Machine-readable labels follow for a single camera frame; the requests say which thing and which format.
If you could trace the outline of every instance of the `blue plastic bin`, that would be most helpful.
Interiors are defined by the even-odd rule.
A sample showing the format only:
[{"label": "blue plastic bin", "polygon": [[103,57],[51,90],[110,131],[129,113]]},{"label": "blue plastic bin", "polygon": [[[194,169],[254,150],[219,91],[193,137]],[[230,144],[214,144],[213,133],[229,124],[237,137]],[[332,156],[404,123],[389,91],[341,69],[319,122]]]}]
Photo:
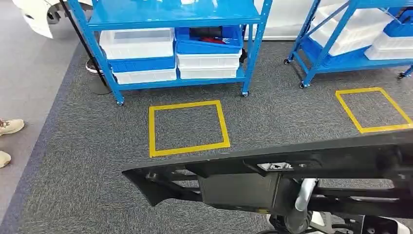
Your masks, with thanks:
[{"label": "blue plastic bin", "polygon": [[405,11],[398,20],[390,22],[384,32],[390,37],[413,37],[413,11]]},{"label": "blue plastic bin", "polygon": [[175,28],[176,51],[178,54],[237,54],[243,47],[243,37],[239,25],[223,26],[222,41],[225,44],[199,41],[200,37],[190,37],[189,28]]},{"label": "blue plastic bin", "polygon": [[175,68],[175,56],[158,58],[109,59],[113,72],[137,72]]},{"label": "blue plastic bin", "polygon": [[[322,62],[322,65],[328,66],[329,64],[336,64],[341,62],[346,62],[350,60],[354,60],[356,58],[360,58],[364,56],[364,52],[370,46],[366,46],[357,50],[353,50],[341,55],[332,56],[327,54]],[[316,41],[312,40],[311,38],[307,37],[301,42],[301,48],[304,51],[305,55],[310,59],[312,63],[316,62],[319,54],[321,53],[323,47],[318,44]]]}]

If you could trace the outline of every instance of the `yellow floor marking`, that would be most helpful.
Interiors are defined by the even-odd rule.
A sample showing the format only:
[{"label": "yellow floor marking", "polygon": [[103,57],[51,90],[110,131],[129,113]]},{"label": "yellow floor marking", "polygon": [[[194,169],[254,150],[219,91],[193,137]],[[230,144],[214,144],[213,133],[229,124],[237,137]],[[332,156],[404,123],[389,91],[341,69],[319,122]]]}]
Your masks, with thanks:
[{"label": "yellow floor marking", "polygon": [[[171,110],[171,109],[180,109],[180,108],[190,108],[196,106],[207,106],[215,105],[217,107],[218,119],[220,122],[221,132],[223,141],[219,143],[212,143],[206,145],[197,145],[176,149],[168,150],[156,150],[155,144],[155,111],[158,110]],[[183,154],[196,152],[201,150],[212,150],[219,148],[230,147],[228,131],[225,125],[224,113],[222,112],[222,105],[219,100],[214,101],[200,101],[200,102],[191,102],[191,103],[182,103],[174,105],[163,105],[163,106],[150,106],[149,107],[149,157],[158,157],[165,155],[174,155],[174,154]]]},{"label": "yellow floor marking", "polygon": [[[394,106],[394,108],[403,116],[403,118],[407,121],[407,124],[363,128],[360,125],[360,123],[357,121],[356,117],[351,112],[350,108],[344,102],[341,95],[342,94],[355,94],[355,93],[364,93],[364,92],[374,92],[374,91],[381,92],[384,95],[384,97],[386,97],[386,99]],[[373,132],[382,132],[382,131],[392,131],[392,130],[402,130],[402,129],[413,128],[413,121],[407,116],[407,114],[399,107],[399,105],[382,88],[374,87],[374,88],[363,88],[363,89],[337,90],[336,91],[336,97],[337,97],[338,101],[340,102],[340,104],[343,106],[343,108],[346,111],[347,115],[353,121],[356,128],[361,133],[373,133]]]}]

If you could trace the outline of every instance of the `shoe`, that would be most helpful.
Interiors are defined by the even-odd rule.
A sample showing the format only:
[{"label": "shoe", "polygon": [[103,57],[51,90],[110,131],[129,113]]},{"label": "shoe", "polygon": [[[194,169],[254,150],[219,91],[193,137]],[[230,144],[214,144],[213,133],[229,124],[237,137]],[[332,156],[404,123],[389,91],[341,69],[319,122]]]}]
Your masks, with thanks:
[{"label": "shoe", "polygon": [[0,168],[5,167],[12,160],[10,154],[0,151]]},{"label": "shoe", "polygon": [[0,120],[0,136],[20,131],[24,127],[23,119]]},{"label": "shoe", "polygon": [[92,62],[91,59],[89,59],[89,60],[86,62],[86,70],[88,70],[90,73],[92,73],[92,74],[94,74],[94,75],[97,75],[96,67],[93,65],[93,62]]}]

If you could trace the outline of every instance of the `dark carpet border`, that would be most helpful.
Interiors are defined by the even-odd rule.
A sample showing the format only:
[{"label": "dark carpet border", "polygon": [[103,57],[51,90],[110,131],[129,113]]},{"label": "dark carpet border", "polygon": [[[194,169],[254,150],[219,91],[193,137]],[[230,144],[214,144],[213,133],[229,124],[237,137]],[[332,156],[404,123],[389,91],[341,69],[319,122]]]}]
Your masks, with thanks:
[{"label": "dark carpet border", "polygon": [[10,201],[9,207],[4,214],[3,222],[0,225],[0,234],[15,234],[18,231],[19,216],[23,211],[26,198],[31,192],[32,182],[34,181],[39,165],[42,162],[43,155],[46,151],[47,141],[49,140],[55,127],[58,113],[67,98],[69,87],[74,80],[74,71],[80,63],[83,52],[83,46],[81,46],[81,44],[77,45],[50,112],[41,129],[27,165],[24,168],[23,174]]}]

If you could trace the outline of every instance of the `beige sneaker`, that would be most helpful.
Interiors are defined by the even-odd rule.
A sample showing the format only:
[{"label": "beige sneaker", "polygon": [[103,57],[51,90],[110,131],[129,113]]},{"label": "beige sneaker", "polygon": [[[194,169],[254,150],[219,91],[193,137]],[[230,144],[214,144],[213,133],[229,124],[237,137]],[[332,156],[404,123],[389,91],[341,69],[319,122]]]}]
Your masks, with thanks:
[{"label": "beige sneaker", "polygon": [[5,167],[12,160],[10,154],[0,151],[0,168]]},{"label": "beige sneaker", "polygon": [[0,119],[0,136],[20,131],[24,127],[23,119],[12,119],[3,121]]}]

